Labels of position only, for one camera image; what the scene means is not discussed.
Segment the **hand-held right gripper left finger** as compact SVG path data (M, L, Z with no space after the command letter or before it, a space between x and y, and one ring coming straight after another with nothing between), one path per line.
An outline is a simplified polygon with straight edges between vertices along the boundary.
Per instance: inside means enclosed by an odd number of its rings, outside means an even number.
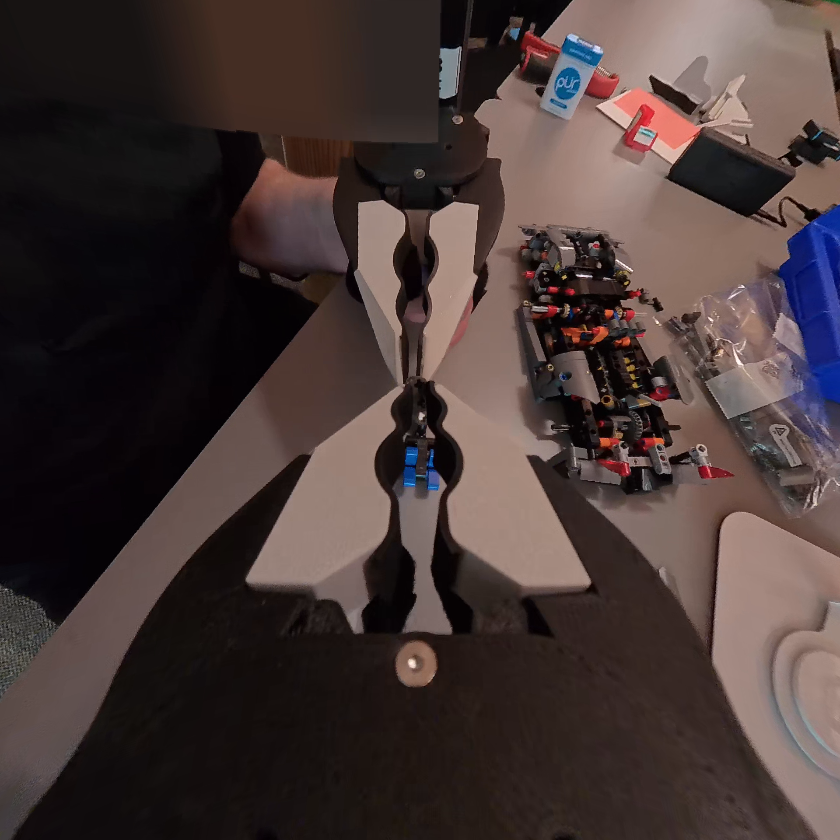
M251 589L336 602L356 632L403 630L415 563L395 488L412 410L411 386L397 386L315 447L246 576Z

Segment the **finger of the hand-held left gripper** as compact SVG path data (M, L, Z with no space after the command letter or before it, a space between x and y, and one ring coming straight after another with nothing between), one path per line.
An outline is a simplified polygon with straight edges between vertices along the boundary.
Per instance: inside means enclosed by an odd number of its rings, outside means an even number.
M476 285L478 216L477 205L452 203L429 219L435 262L426 287L429 310L423 328L420 373L427 381L433 380L441 365Z
M404 385L407 219L402 210L382 199L360 203L358 210L358 258L353 275L385 365L394 382Z

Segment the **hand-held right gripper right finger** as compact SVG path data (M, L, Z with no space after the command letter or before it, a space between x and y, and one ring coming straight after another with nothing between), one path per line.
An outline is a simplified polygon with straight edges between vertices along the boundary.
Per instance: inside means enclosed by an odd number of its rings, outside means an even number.
M430 382L429 424L440 498L431 563L436 594L452 632L476 619L513 613L523 603L589 590L587 572L529 454L502 427L445 386Z

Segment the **blue black lego assembly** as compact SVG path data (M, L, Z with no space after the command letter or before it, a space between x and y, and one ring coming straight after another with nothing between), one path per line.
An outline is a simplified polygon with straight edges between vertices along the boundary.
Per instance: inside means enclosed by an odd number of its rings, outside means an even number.
M402 474L404 488L438 491L440 478L435 465L435 440L432 437L408 438L404 448Z

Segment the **small black lego piece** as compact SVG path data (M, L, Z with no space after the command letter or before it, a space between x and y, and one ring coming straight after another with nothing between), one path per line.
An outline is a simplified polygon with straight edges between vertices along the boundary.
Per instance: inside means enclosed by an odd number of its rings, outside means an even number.
M428 452L434 446L434 435L429 433L427 382L421 377L413 376L409 378L408 384L412 405L404 440L406 446L415 447L418 452Z

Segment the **person's left forearm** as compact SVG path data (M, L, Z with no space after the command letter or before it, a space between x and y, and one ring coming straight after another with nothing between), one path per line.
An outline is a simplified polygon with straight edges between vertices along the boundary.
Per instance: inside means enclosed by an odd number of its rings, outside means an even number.
M288 277L344 274L349 258L333 217L337 184L265 159L231 223L237 257Z

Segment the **lego technic car chassis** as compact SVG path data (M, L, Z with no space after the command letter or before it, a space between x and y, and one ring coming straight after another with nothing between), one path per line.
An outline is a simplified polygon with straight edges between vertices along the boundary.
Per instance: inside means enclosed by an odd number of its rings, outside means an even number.
M519 229L528 378L537 402L560 406L553 431L568 443L554 467L627 495L732 478L704 444L671 452L680 428L664 405L688 404L690 388L667 355L646 353L645 309L662 307L635 284L623 243L591 227Z

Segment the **wooden cabinet panel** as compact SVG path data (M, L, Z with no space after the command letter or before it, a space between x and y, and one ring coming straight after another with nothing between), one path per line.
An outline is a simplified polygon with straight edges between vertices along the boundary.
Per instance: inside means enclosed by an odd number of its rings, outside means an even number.
M312 178L337 177L341 160L352 157L354 152L353 142L347 140L281 135L280 141L286 168Z

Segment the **red black clamp tool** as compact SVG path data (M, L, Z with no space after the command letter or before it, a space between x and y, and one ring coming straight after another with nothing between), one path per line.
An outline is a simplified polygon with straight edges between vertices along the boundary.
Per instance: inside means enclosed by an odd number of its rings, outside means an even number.
M537 94L544 93L545 84L550 78L550 73L560 47L536 36L528 31L521 40L521 52L519 60L519 76L522 80L535 86ZM620 77L612 71L598 65L590 78L584 94L590 98L607 100L616 94Z

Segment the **blue white gum packet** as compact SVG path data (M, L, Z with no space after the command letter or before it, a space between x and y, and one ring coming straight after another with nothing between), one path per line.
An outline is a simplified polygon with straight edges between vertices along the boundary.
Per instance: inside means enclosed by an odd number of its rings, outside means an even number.
M540 109L554 117L570 120L603 55L599 45L568 34L544 86Z

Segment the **small red plastic box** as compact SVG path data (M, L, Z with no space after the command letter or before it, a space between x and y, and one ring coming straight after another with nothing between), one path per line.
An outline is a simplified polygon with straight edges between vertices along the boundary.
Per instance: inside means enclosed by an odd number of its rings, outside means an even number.
M655 110L645 103L640 104L627 125L623 142L632 151L647 153L651 151L658 138L658 132L653 126Z

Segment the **white flat stand board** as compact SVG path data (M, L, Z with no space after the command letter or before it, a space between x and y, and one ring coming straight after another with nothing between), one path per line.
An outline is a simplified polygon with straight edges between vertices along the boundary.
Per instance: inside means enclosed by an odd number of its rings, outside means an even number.
M721 525L712 660L780 781L838 792L838 556L746 512Z

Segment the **red white paper card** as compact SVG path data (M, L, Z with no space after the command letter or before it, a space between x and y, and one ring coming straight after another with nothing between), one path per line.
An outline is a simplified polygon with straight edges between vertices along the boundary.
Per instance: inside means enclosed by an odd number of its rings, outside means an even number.
M675 164L700 129L666 101L636 87L598 104L596 110L626 131L643 106L652 109L653 117L647 126L657 134L650 150L669 165Z

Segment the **black grey wedge model piece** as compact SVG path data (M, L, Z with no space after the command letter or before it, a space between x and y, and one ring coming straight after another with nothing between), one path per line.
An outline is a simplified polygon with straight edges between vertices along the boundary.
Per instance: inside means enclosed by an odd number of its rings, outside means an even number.
M698 56L676 80L668 81L651 74L648 81L654 95L693 117L704 109L711 98L711 87L706 81L708 66L708 57Z

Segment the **clear plastic parts bag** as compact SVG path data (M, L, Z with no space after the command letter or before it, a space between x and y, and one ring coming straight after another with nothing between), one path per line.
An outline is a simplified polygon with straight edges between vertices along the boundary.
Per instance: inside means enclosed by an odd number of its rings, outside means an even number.
M838 431L779 274L707 295L666 328L784 512L837 501Z

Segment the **person's black clothing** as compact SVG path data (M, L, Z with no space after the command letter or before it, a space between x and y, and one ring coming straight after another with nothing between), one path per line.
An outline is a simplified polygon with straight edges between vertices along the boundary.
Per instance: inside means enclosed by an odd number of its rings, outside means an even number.
M265 159L2 121L2 585L79 599L313 314L229 244Z

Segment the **black rectangular box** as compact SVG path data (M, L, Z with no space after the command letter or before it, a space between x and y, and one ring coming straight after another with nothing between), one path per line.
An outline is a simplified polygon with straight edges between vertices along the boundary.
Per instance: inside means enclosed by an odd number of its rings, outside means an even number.
M755 215L795 178L784 161L716 129L701 129L667 180L744 217Z

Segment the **white wedge model piece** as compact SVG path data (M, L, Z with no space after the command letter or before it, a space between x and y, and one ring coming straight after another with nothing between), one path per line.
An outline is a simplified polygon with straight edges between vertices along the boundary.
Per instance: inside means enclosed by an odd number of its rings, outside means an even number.
M713 129L741 144L750 145L749 133L753 130L753 121L740 96L746 79L746 74L733 78L719 95L700 108L699 126L702 129Z

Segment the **blue plastic storage bin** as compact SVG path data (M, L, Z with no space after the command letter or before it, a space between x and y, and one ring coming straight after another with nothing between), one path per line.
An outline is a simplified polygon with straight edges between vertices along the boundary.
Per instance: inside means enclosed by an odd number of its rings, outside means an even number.
M839 403L839 207L794 234L780 276L805 357L825 399Z

